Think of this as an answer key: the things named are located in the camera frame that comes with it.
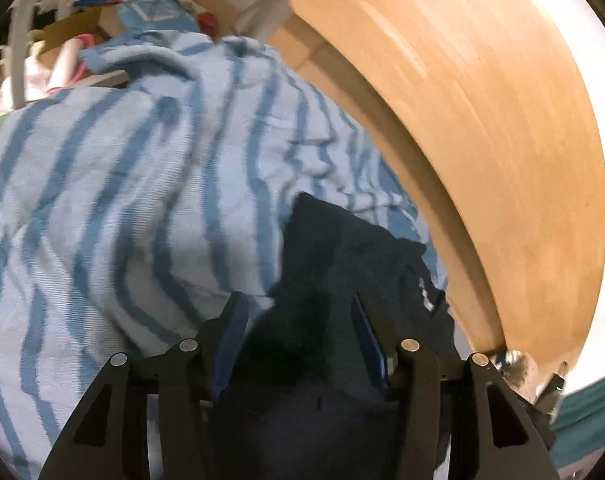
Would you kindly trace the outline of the dark navy knit garment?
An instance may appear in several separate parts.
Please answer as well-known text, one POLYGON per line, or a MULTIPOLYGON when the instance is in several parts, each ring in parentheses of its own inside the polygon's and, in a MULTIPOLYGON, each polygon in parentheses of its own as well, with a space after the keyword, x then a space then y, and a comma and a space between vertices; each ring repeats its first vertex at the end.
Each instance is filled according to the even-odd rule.
POLYGON ((211 413, 223 479, 377 479, 397 407, 369 381, 351 318, 362 296, 402 336, 454 356, 454 322, 425 245, 309 194, 284 230, 273 306, 211 413))

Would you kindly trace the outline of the teal curtain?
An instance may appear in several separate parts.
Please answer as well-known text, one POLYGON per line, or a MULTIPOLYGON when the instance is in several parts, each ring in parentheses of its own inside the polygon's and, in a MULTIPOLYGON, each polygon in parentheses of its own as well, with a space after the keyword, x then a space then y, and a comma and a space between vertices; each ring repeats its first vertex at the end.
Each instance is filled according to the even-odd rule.
POLYGON ((605 448, 605 377, 565 396, 552 430, 556 441, 551 456, 557 469, 605 448))

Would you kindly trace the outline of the blue white striped blanket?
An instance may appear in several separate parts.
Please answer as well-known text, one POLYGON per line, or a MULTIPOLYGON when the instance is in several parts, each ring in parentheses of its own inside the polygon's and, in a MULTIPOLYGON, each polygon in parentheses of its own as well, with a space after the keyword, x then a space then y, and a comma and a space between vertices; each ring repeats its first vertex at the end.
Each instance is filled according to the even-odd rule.
POLYGON ((282 229, 309 193, 429 244, 365 129, 249 38, 139 32, 83 55, 77 88, 0 129, 0 457, 40 474, 112 354, 166 351, 231 292, 271 307, 282 229))

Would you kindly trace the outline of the wooden headboard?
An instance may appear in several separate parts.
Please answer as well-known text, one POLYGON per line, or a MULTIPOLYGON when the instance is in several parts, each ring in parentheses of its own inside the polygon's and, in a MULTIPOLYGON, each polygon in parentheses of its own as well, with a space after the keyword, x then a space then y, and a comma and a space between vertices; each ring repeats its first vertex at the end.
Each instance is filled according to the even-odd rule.
POLYGON ((417 203, 471 346, 575 365, 605 266, 605 162, 579 67, 533 0, 288 0, 285 62, 417 203))

